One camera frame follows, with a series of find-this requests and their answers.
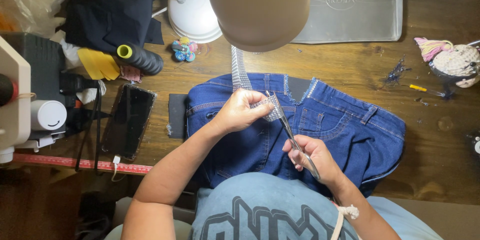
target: blue jeans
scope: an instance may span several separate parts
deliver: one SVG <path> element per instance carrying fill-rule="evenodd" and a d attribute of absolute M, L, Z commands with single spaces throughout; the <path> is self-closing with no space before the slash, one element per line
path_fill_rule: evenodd
<path fill-rule="evenodd" d="M 376 184 L 399 164 L 405 123 L 396 115 L 360 101 L 313 78 L 302 100 L 291 98 L 288 75 L 249 73 L 254 90 L 275 92 L 292 132 L 325 142 L 345 175 L 368 197 Z M 194 134 L 212 120 L 232 94 L 231 74 L 193 87 L 188 96 L 187 132 Z M 287 134 L 280 121 L 255 121 L 249 128 L 226 135 L 210 151 L 194 180 L 215 188 L 227 178 L 263 172 L 286 180 L 298 179 L 331 197 L 308 170 L 298 172 L 282 147 Z"/>

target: gray t-shirt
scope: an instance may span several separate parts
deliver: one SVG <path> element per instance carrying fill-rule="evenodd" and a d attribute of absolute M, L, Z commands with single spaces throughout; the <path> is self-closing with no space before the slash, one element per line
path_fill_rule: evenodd
<path fill-rule="evenodd" d="M 338 217 L 330 200 L 299 180 L 246 173 L 225 180 L 215 189 L 200 189 L 190 238 L 323 240 L 331 238 Z M 339 239 L 358 239 L 346 219 Z"/>

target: wooden desk surface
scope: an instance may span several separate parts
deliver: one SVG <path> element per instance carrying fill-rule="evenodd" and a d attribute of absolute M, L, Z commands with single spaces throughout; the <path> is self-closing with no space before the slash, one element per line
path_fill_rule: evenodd
<path fill-rule="evenodd" d="M 288 73 L 304 79 L 317 77 L 405 120 L 403 160 L 376 188 L 376 195 L 480 205 L 480 156 L 466 146 L 466 134 L 480 129 L 480 84 L 458 89 L 450 101 L 404 86 L 382 88 L 385 76 L 406 55 L 405 65 L 412 70 L 404 72 L 400 82 L 441 90 L 439 80 L 423 62 L 413 38 L 448 39 L 454 44 L 480 39 L 480 0 L 404 0 L 404 7 L 403 35 L 398 42 L 288 44 L 272 52 L 245 53 L 246 69 L 248 72 Z M 159 17 L 168 45 L 175 39 L 171 35 L 174 31 L 166 13 Z M 138 85 L 157 92 L 158 99 L 134 164 L 153 166 L 183 142 L 167 136 L 169 94 L 186 94 L 197 84 L 231 73 L 230 45 L 223 37 L 208 44 L 209 53 L 205 47 L 195 61 L 178 68 L 167 45 L 145 45 L 145 49 L 161 55 L 165 67 L 156 76 L 144 77 Z M 374 53 L 376 46 L 381 46 L 383 53 Z M 102 110 L 110 112 L 118 87 L 126 81 L 117 79 L 105 83 L 107 92 Z M 430 105 L 414 101 L 419 97 Z M 449 131 L 442 131 L 438 126 L 443 117 L 450 117 L 453 122 Z M 80 141 L 81 136 L 61 139 L 51 150 L 48 147 L 40 149 L 39 154 L 75 158 Z M 84 159 L 93 159 L 94 141 L 92 134 L 83 151 Z M 112 158 L 102 156 L 100 160 L 111 161 Z"/>

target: white charging cable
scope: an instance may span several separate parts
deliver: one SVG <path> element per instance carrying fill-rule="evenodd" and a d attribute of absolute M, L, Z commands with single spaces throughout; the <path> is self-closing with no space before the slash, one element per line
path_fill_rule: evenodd
<path fill-rule="evenodd" d="M 122 178 L 118 179 L 118 180 L 115 180 L 115 175 L 117 175 L 117 167 L 120 163 L 120 159 L 121 157 L 119 155 L 115 155 L 115 157 L 113 158 L 113 176 L 112 176 L 112 182 L 118 182 L 118 181 L 121 181 L 125 178 L 126 174 L 123 175 Z"/>

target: red measuring tape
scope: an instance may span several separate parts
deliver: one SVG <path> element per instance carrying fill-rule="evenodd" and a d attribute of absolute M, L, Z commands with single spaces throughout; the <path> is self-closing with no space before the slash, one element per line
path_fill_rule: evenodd
<path fill-rule="evenodd" d="M 36 164 L 66 166 L 66 167 L 72 167 L 72 168 L 75 168 L 75 163 L 77 162 L 77 160 L 74 158 L 36 155 L 36 154 L 23 154 L 23 153 L 13 153 L 13 161 L 21 162 L 21 163 L 36 163 Z M 88 160 L 88 159 L 80 160 L 80 168 L 93 169 L 94 165 L 95 165 L 95 161 L 93 160 Z M 114 170 L 113 163 L 106 162 L 106 161 L 99 161 L 98 169 L 113 171 Z M 125 163 L 119 163 L 117 166 L 117 172 L 146 174 L 150 169 L 152 169 L 152 166 L 125 164 Z"/>

